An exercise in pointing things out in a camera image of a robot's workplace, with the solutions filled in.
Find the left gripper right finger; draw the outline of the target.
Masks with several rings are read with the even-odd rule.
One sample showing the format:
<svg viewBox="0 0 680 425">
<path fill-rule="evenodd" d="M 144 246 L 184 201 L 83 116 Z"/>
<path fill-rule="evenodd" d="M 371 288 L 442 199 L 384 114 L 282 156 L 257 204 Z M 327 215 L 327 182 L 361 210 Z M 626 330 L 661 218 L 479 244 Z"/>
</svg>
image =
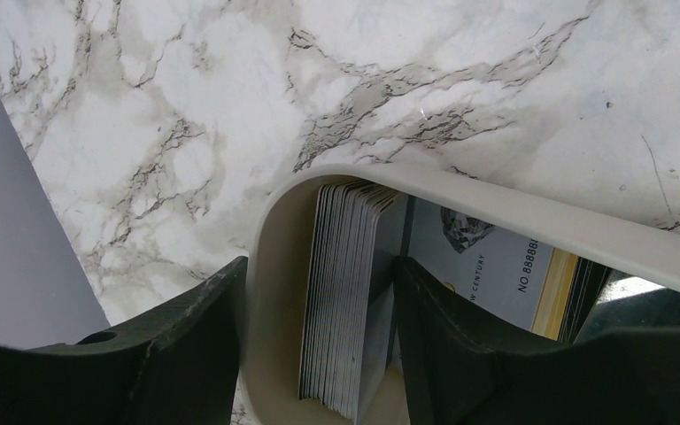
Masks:
<svg viewBox="0 0 680 425">
<path fill-rule="evenodd" d="M 563 344 L 394 262 L 406 402 L 413 424 L 680 424 L 680 312 Z"/>
</svg>

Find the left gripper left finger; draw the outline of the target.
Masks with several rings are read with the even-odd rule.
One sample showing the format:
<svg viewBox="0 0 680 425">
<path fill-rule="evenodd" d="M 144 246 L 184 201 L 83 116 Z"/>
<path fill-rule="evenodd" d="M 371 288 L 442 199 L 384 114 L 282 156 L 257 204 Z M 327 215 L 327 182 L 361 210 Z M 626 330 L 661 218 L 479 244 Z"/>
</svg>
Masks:
<svg viewBox="0 0 680 425">
<path fill-rule="evenodd" d="M 0 347 L 0 424 L 227 424 L 248 260 L 77 344 Z"/>
</svg>

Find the white oblong plastic tray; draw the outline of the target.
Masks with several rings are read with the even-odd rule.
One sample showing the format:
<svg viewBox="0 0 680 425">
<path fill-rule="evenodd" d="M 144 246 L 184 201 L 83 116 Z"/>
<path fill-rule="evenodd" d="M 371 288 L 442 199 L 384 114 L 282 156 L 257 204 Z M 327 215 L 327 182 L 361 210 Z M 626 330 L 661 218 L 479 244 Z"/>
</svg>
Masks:
<svg viewBox="0 0 680 425">
<path fill-rule="evenodd" d="M 680 424 L 680 235 L 412 165 L 269 199 L 247 277 L 263 424 Z"/>
</svg>

